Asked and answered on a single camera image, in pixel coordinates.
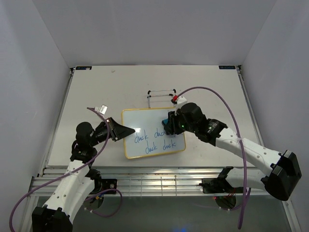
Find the blue bone-shaped eraser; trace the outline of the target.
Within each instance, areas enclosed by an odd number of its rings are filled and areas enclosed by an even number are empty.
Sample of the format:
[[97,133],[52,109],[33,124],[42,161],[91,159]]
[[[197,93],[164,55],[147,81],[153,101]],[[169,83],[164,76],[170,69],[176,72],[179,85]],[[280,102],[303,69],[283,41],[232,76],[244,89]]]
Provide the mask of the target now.
[[169,120],[168,120],[168,119],[162,120],[162,125],[163,125],[164,127],[167,127],[167,126],[169,125]]

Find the yellow framed whiteboard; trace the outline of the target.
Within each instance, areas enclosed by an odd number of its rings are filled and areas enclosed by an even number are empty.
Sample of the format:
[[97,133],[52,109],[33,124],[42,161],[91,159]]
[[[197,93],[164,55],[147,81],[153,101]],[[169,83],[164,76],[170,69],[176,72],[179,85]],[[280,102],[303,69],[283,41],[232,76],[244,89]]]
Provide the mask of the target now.
[[127,159],[182,152],[186,149],[185,135],[167,135],[162,120],[168,118],[171,107],[125,109],[121,113],[122,125],[135,130],[124,139]]

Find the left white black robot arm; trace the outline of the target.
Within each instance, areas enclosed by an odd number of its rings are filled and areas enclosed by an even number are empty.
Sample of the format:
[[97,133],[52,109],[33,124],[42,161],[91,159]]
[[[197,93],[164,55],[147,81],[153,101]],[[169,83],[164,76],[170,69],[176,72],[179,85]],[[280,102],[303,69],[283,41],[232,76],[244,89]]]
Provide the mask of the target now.
[[118,141],[135,133],[135,130],[118,124],[113,118],[102,121],[95,129],[89,122],[76,127],[75,141],[64,178],[42,207],[32,212],[34,232],[71,232],[74,218],[88,195],[108,192],[109,180],[102,179],[92,168],[98,154],[95,146],[109,139]]

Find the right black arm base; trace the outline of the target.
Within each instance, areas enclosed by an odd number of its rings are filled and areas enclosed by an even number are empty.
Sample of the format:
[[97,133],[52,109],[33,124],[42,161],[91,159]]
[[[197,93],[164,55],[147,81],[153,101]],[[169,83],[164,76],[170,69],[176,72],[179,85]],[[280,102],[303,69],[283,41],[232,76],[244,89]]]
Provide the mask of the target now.
[[226,180],[220,178],[208,179],[203,178],[199,183],[204,194],[221,193],[224,195],[214,196],[216,204],[224,210],[235,210],[240,208],[236,206],[237,193],[243,193],[243,187],[232,187]]

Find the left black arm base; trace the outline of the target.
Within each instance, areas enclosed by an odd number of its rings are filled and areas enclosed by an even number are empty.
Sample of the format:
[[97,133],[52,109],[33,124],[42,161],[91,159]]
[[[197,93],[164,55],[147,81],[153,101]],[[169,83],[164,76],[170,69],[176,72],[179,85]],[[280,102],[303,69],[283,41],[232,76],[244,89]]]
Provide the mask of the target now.
[[[116,189],[117,188],[117,179],[101,179],[98,182],[98,186],[95,187],[95,189],[90,192],[90,196],[93,196],[95,194],[98,194],[101,191],[107,190],[107,189]],[[90,209],[98,209],[101,207],[103,204],[104,197],[103,194],[96,196],[95,198],[89,200],[89,201],[84,201],[84,206],[86,208]]]

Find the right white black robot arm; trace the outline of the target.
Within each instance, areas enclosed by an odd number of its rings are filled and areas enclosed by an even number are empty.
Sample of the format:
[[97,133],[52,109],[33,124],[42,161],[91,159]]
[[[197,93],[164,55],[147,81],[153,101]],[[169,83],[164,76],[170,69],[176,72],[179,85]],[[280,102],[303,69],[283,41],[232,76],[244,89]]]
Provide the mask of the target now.
[[195,103],[186,103],[170,111],[162,125],[168,135],[191,132],[200,141],[229,151],[254,165],[258,171],[247,181],[247,187],[265,190],[278,200],[288,200],[302,176],[294,152],[286,150],[281,153],[248,139],[240,139],[225,123],[206,118]]

